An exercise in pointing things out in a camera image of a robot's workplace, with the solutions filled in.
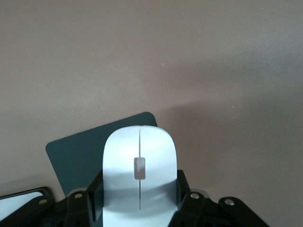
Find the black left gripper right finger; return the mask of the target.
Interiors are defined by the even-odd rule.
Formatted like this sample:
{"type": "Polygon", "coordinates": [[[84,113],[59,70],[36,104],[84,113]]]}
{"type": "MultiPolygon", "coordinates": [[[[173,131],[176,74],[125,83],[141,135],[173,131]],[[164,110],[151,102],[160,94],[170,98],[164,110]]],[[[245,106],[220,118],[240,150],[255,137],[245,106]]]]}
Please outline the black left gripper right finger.
{"type": "Polygon", "coordinates": [[[267,227],[243,201],[223,197],[217,203],[191,190],[184,171],[177,171],[177,227],[267,227]]]}

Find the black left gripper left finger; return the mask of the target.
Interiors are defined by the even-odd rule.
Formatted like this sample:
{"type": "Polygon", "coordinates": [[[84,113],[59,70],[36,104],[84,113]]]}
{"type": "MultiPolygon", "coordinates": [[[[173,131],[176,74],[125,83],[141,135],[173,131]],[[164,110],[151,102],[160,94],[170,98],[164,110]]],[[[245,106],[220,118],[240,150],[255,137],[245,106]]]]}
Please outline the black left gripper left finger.
{"type": "Polygon", "coordinates": [[[104,205],[103,172],[85,190],[78,189],[56,202],[39,196],[7,217],[8,227],[93,227],[102,218],[104,205]]]}

